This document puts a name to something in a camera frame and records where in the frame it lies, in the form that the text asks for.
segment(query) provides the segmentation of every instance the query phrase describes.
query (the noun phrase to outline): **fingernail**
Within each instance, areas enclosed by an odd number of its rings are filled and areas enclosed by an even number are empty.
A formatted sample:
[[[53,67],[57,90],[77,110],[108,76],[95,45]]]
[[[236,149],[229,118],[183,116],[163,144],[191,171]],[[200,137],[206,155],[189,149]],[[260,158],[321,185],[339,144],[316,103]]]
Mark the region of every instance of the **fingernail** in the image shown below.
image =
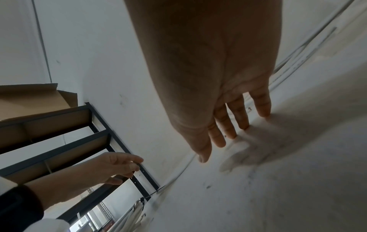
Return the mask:
[[[136,170],[138,168],[138,166],[136,164],[134,164],[134,163],[131,163],[129,165],[129,168],[130,168],[130,170],[134,171],[134,170]]]

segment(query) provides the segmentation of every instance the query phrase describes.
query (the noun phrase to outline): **white sleeve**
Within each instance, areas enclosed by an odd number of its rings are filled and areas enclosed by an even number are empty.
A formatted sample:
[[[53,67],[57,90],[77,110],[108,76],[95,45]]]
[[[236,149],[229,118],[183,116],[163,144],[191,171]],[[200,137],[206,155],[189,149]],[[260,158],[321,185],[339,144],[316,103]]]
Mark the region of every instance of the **white sleeve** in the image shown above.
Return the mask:
[[[0,195],[3,195],[16,186],[16,183],[0,177]],[[69,224],[63,220],[42,219],[30,225],[24,232],[68,232],[69,227]]]

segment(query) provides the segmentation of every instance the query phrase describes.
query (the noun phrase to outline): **person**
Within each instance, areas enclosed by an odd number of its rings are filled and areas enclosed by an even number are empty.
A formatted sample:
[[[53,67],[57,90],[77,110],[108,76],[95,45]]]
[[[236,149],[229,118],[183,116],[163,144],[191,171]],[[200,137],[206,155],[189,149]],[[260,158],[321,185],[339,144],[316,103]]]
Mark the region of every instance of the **person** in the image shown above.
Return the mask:
[[[281,0],[125,3],[168,118],[200,162],[208,161],[211,141],[226,144],[216,123],[228,138],[237,135],[227,107],[239,128],[249,126],[243,93],[254,99],[259,116],[270,115],[268,82],[281,37]],[[105,153],[25,185],[1,179],[2,226],[67,231],[66,222],[38,221],[43,211],[98,183],[121,184],[111,176],[131,177],[141,162],[138,156]]]

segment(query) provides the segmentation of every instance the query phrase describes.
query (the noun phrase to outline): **cardboard box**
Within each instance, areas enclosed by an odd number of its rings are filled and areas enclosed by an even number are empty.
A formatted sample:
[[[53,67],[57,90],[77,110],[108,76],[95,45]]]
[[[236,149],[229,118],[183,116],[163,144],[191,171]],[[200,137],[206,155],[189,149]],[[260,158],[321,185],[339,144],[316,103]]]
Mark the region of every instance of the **cardboard box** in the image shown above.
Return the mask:
[[[57,90],[57,83],[0,86],[0,121],[77,106],[77,94]]]

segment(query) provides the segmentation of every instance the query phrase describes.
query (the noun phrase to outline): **cardboard box flap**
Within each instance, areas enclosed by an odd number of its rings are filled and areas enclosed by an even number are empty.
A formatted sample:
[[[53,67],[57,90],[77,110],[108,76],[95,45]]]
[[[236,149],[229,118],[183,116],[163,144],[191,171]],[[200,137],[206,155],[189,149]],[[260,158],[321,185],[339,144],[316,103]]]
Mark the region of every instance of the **cardboard box flap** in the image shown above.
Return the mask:
[[[62,90],[58,90],[58,92],[65,99],[70,107],[78,107],[78,94]]]
[[[0,86],[0,94],[15,92],[51,91],[56,90],[57,83],[49,84],[15,84]]]

